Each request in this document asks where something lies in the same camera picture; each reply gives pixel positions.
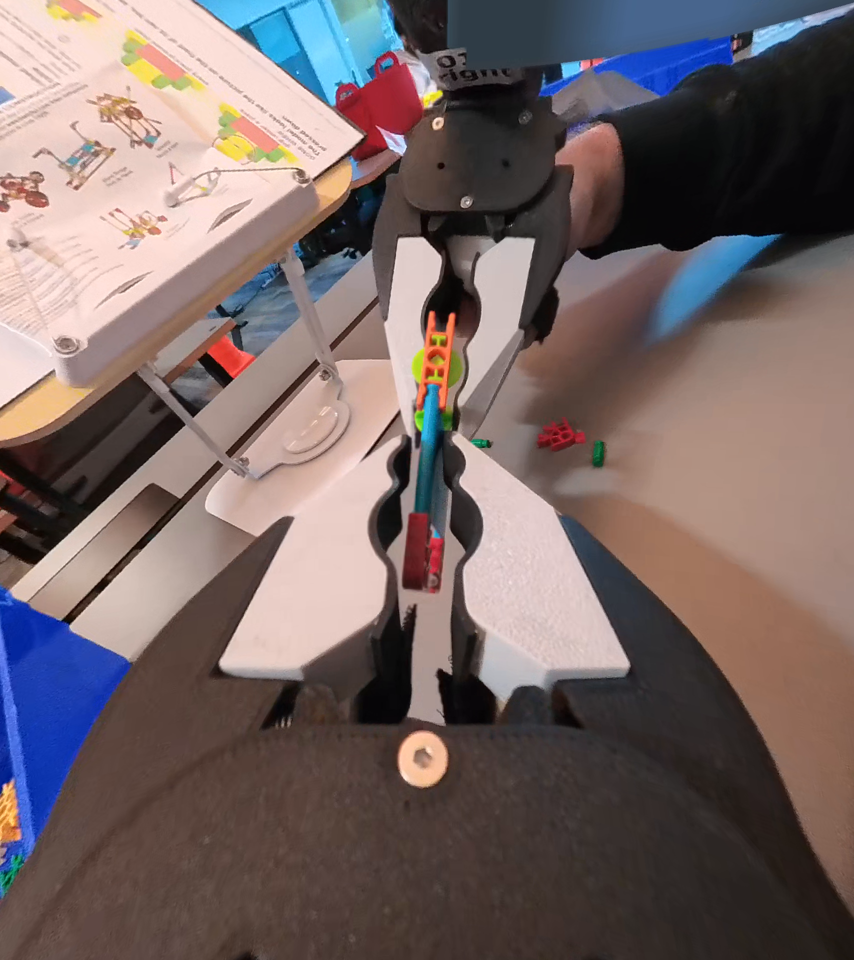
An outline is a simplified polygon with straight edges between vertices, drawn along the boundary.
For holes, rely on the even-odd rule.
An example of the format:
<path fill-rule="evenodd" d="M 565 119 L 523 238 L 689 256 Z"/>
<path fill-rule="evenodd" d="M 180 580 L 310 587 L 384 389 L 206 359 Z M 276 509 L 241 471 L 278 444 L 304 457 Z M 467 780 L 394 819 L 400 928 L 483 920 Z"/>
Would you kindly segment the red tote bag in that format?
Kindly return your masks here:
<path fill-rule="evenodd" d="M 364 133 L 361 144 L 351 152 L 355 162 L 388 150 L 382 132 L 406 136 L 424 113 L 413 74 L 395 51 L 377 58 L 373 78 L 363 86 L 352 82 L 340 84 L 335 103 L 336 109 Z"/>

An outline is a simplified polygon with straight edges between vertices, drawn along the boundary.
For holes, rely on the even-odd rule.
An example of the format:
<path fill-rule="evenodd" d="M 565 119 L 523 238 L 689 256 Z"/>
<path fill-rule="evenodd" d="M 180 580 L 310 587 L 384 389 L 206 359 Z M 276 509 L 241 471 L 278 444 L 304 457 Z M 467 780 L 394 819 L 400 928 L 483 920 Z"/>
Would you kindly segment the rectangular table hatch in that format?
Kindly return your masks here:
<path fill-rule="evenodd" d="M 162 486 L 146 485 L 83 543 L 63 540 L 47 566 L 38 565 L 15 585 L 14 598 L 51 618 L 73 617 L 179 504 Z"/>

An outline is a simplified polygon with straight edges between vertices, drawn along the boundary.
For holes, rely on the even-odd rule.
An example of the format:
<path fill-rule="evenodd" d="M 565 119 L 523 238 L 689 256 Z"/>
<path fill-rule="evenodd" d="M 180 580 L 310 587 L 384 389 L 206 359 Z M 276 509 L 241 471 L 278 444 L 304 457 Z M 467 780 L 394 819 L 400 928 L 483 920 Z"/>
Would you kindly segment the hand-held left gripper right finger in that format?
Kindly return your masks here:
<path fill-rule="evenodd" d="M 453 573 L 444 722 L 487 724 L 520 689 L 625 678 L 631 665 L 561 515 L 460 434 L 445 440 Z"/>

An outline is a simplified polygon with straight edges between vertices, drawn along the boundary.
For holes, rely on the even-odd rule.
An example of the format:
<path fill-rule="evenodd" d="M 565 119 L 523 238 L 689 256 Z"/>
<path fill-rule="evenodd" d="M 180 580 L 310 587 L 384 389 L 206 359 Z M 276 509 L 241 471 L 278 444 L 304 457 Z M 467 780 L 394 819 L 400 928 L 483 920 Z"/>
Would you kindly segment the teal plastic panel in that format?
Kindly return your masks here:
<path fill-rule="evenodd" d="M 417 514 L 431 517 L 433 512 L 433 494 L 435 487 L 436 462 L 438 452 L 443 447 L 444 405 L 441 401 L 442 385 L 430 382 L 422 407 L 420 430 L 420 453 L 413 500 L 413 510 Z"/>

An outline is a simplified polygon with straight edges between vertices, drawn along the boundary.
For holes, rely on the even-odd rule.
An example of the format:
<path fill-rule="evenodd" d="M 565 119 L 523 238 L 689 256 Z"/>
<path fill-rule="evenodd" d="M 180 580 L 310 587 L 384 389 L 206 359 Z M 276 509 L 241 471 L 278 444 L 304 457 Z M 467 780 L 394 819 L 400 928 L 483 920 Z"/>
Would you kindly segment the orange toy clip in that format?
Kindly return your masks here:
<path fill-rule="evenodd" d="M 417 411 L 424 410 L 431 387 L 436 387 L 438 410 L 445 413 L 448 408 L 451 384 L 458 381 L 462 372 L 459 355 L 454 349 L 456 331 L 455 312 L 449 313 L 444 321 L 439 321 L 436 312 L 429 313 L 424 345 L 413 365 Z"/>

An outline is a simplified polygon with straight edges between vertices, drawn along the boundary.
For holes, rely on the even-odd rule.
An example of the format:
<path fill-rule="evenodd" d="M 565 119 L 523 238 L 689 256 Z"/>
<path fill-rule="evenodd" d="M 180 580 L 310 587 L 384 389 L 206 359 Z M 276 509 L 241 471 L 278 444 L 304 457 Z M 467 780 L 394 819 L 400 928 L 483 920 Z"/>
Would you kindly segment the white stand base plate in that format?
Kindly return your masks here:
<path fill-rule="evenodd" d="M 0 411 L 0 450 L 54 433 L 105 395 L 125 377 L 147 374 L 147 385 L 167 402 L 185 426 L 205 443 L 222 465 L 242 469 L 240 479 L 217 481 L 208 496 L 213 516 L 250 534 L 263 532 L 279 517 L 293 515 L 305 502 L 320 497 L 367 456 L 362 441 L 377 444 L 398 413 L 391 362 L 385 359 L 341 361 L 333 358 L 336 334 L 325 331 L 319 306 L 294 258 L 293 243 L 338 211 L 352 192 L 354 170 L 342 160 L 313 182 L 315 199 L 309 216 L 272 246 L 255 251 L 233 273 L 218 280 L 196 302 L 133 346 L 99 374 L 91 387 L 67 387 L 57 378 L 32 386 Z M 229 459 L 224 440 L 214 440 L 161 384 L 155 360 L 162 349 L 194 324 L 205 310 L 245 282 L 271 258 L 277 259 L 297 303 L 299 324 L 310 337 L 319 373 L 290 400 L 244 450 L 249 462 Z"/>

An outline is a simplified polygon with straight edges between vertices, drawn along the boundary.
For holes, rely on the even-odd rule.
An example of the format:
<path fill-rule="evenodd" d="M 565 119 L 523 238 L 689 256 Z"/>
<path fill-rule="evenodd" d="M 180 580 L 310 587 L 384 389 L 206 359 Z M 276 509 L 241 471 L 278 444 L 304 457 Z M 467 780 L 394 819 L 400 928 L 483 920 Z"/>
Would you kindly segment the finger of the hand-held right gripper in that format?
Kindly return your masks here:
<path fill-rule="evenodd" d="M 399 238 L 385 316 L 385 341 L 402 421 L 415 416 L 413 360 L 424 347 L 426 310 L 445 272 L 444 256 L 422 236 Z"/>
<path fill-rule="evenodd" d="M 520 352 L 533 238 L 457 238 L 456 271 L 478 308 L 465 346 L 457 430 L 478 431 Z"/>

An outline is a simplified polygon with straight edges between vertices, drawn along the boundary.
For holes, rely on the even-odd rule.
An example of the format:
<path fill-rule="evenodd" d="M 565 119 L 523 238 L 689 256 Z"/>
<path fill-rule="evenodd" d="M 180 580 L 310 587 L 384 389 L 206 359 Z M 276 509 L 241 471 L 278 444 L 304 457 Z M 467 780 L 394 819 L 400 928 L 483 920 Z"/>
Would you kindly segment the person's right forearm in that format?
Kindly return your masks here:
<path fill-rule="evenodd" d="M 854 8 L 610 114 L 622 211 L 593 259 L 719 236 L 854 232 Z"/>

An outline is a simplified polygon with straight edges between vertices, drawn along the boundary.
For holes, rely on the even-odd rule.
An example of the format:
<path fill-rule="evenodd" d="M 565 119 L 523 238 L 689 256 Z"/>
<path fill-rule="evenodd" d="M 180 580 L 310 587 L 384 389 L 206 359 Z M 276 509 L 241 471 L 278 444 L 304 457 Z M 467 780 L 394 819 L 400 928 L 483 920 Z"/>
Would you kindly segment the plain blue plastic bin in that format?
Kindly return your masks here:
<path fill-rule="evenodd" d="M 613 72 L 653 94 L 665 95 L 685 77 L 700 69 L 733 64 L 732 39 L 728 36 L 690 41 L 590 60 L 587 64 L 596 74 Z"/>

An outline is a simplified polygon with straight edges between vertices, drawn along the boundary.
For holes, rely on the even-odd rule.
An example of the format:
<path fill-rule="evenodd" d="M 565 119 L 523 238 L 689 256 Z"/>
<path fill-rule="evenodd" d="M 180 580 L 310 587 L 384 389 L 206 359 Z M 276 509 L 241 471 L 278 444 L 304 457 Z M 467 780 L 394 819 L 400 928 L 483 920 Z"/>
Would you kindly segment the blue plastic bin with label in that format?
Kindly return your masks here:
<path fill-rule="evenodd" d="M 129 662 L 0 586 L 0 789 L 16 782 L 27 860 Z"/>

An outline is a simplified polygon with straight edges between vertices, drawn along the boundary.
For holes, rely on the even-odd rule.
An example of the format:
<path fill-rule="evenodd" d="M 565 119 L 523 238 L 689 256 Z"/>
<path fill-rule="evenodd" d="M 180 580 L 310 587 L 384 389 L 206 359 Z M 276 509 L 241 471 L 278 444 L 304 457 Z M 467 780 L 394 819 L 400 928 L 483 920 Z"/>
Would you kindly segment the lime green spool rod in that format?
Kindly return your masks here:
<path fill-rule="evenodd" d="M 464 377 L 461 354 L 451 347 L 430 343 L 427 348 L 422 347 L 413 356 L 410 370 L 417 393 L 413 413 L 415 431 L 421 433 L 424 402 L 421 394 L 425 398 L 426 386 L 430 382 L 441 385 L 440 399 L 446 401 L 443 405 L 443 425 L 444 430 L 450 430 L 453 426 L 457 388 Z"/>

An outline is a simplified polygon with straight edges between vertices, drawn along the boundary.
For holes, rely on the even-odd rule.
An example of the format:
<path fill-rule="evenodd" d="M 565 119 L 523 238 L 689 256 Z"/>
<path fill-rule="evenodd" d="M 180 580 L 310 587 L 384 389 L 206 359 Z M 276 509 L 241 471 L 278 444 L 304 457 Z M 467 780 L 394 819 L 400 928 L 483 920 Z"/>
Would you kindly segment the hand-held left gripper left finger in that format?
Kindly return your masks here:
<path fill-rule="evenodd" d="M 412 442 L 400 435 L 293 517 L 218 662 L 229 676 L 330 690 L 359 721 L 396 724 L 412 697 L 413 626 L 388 550 Z"/>

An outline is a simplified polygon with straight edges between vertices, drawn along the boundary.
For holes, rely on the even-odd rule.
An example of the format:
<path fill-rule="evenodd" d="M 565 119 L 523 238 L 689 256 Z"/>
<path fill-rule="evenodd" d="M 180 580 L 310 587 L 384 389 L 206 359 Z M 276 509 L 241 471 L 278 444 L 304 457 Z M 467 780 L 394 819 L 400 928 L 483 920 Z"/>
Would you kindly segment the printed instruction sheet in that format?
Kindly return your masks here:
<path fill-rule="evenodd" d="M 0 409 L 153 340 L 363 138 L 194 2 L 0 1 Z"/>

